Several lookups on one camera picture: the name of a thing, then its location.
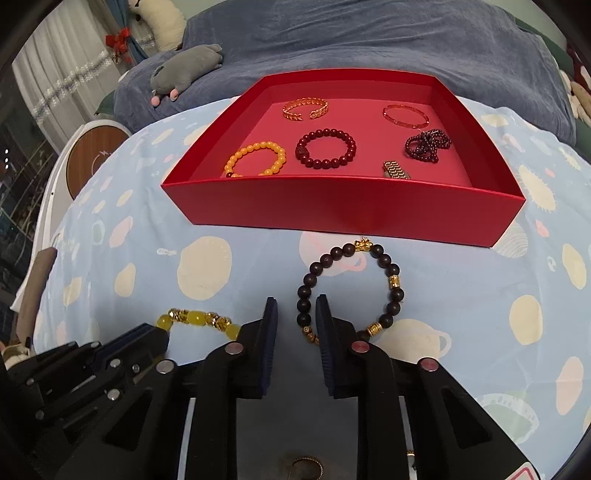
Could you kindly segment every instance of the black bead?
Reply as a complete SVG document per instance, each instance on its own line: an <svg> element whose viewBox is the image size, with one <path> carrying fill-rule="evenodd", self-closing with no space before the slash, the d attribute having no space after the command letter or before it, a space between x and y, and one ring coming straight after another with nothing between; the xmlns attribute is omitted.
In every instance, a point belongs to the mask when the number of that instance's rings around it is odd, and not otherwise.
<svg viewBox="0 0 591 480"><path fill-rule="evenodd" d="M302 313L308 313L312 307L310 300L308 299L299 299L295 304L297 309Z"/></svg>
<svg viewBox="0 0 591 480"><path fill-rule="evenodd" d="M314 262L310 264L310 273L313 273L314 275L320 275L323 270L324 267L320 262Z"/></svg>
<svg viewBox="0 0 591 480"><path fill-rule="evenodd" d="M367 330L360 330L357 332L357 338L364 342L369 342L369 333Z"/></svg>
<svg viewBox="0 0 591 480"><path fill-rule="evenodd" d="M330 254L324 254L320 257L320 263L324 268L329 268L332 265L333 259Z"/></svg>
<svg viewBox="0 0 591 480"><path fill-rule="evenodd" d="M397 266L397 264L395 263L390 263L390 265L388 265L386 267L386 276L387 277L391 277L392 275L398 275L400 273L400 267Z"/></svg>
<svg viewBox="0 0 591 480"><path fill-rule="evenodd" d="M355 254L355 246L354 244L344 244L343 245L343 255L346 257L352 257Z"/></svg>
<svg viewBox="0 0 591 480"><path fill-rule="evenodd" d="M300 327L307 327L309 324L312 323L312 317L309 313L301 312L295 319Z"/></svg>
<svg viewBox="0 0 591 480"><path fill-rule="evenodd" d="M372 257L378 258L380 255L384 254L384 247L382 247L380 244L373 244L369 249L369 253Z"/></svg>
<svg viewBox="0 0 591 480"><path fill-rule="evenodd" d="M402 301L404 298L404 290L400 287L394 287L390 291L390 300L392 301Z"/></svg>
<svg viewBox="0 0 591 480"><path fill-rule="evenodd" d="M388 313L384 313L383 315L380 315L378 321L382 327L390 328L392 326L392 324L394 323L394 318L392 317L392 315L389 315Z"/></svg>
<svg viewBox="0 0 591 480"><path fill-rule="evenodd" d="M388 265L392 263L392 259L388 254L382 254L378 257L378 265L382 268L386 268Z"/></svg>
<svg viewBox="0 0 591 480"><path fill-rule="evenodd" d="M333 247L330 249L330 256L333 260L340 260L343 258L343 249L341 247Z"/></svg>
<svg viewBox="0 0 591 480"><path fill-rule="evenodd" d="M400 313L400 304L397 301L391 301L386 305L386 312L393 317Z"/></svg>
<svg viewBox="0 0 591 480"><path fill-rule="evenodd" d="M305 277L304 277L304 281L303 284L306 287L314 287L316 285L316 282L318 282L318 277L316 277L316 275L314 275L313 273L308 273Z"/></svg>
<svg viewBox="0 0 591 480"><path fill-rule="evenodd" d="M300 288L297 289L297 295L301 299L306 299L310 295L312 295L312 289L310 287L306 287L305 285L302 285Z"/></svg>

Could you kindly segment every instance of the yellow bead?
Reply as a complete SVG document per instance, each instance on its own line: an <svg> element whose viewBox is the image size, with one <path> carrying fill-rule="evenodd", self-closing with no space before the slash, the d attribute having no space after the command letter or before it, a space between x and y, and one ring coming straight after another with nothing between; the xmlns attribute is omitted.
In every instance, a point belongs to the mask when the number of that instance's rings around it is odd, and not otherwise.
<svg viewBox="0 0 591 480"><path fill-rule="evenodd" d="M187 321L191 325L205 325L205 312L200 310L191 310L187 314Z"/></svg>
<svg viewBox="0 0 591 480"><path fill-rule="evenodd" d="M238 333L240 333L240 325L231 323L226 327L225 333L230 340L236 340L238 338Z"/></svg>
<svg viewBox="0 0 591 480"><path fill-rule="evenodd" d="M170 331L170 327L172 327L172 325L173 320L169 315L161 315L158 320L156 320L156 327L162 328L162 330L166 330L167 332Z"/></svg>

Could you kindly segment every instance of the red bow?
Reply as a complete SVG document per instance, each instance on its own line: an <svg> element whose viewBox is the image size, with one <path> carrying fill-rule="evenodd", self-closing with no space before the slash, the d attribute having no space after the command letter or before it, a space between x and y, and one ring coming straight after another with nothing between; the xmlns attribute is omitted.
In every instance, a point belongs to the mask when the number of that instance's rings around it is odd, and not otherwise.
<svg viewBox="0 0 591 480"><path fill-rule="evenodd" d="M105 37L105 45L110 47L115 52L115 61L118 62L121 57L129 63L131 59L125 55L127 53L127 39L131 36L129 27L123 28L118 35L107 35Z"/></svg>

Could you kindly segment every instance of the round wooden panel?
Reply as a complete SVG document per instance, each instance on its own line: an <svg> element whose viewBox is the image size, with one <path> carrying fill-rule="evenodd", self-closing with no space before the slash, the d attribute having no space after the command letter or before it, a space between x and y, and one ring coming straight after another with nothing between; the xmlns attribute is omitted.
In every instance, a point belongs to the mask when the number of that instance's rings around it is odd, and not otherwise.
<svg viewBox="0 0 591 480"><path fill-rule="evenodd" d="M101 125L88 130L78 139L66 166L66 182L72 199L127 138L123 130Z"/></svg>

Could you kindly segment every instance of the red box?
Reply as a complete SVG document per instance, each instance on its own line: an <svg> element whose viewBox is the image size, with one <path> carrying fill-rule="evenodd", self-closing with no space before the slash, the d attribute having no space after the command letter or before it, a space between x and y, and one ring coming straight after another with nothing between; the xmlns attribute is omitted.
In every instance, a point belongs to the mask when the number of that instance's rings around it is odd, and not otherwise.
<svg viewBox="0 0 591 480"><path fill-rule="evenodd" d="M320 97L329 102L324 116L287 120L289 100ZM408 158L406 139L417 134L382 116L389 103L406 103L425 112L427 127L452 139L439 150L437 164ZM423 122L416 113L390 110L397 119ZM336 128L357 143L353 162L313 170L294 156L298 140L310 130ZM248 144L276 142L287 162L273 176L258 176L275 160L259 150L234 168L244 175L228 179L230 155ZM307 146L313 158L339 157L342 140L324 137ZM382 164L396 160L412 180L383 178ZM259 80L189 148L162 184L164 191L196 224L284 228L364 235L397 236L491 247L525 202L513 174L486 132L462 103L435 77L372 69L305 70Z"/></svg>

